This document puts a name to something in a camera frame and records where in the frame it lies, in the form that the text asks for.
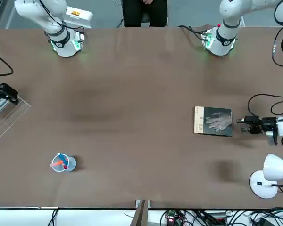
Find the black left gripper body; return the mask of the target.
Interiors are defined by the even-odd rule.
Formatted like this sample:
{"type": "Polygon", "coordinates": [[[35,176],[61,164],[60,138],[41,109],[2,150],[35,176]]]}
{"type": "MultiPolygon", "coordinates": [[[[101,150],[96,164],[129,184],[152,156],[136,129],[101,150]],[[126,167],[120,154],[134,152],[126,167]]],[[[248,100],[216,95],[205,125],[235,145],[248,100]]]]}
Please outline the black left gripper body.
{"type": "Polygon", "coordinates": [[[277,117],[263,117],[261,119],[261,128],[263,132],[278,132],[277,117]]]}

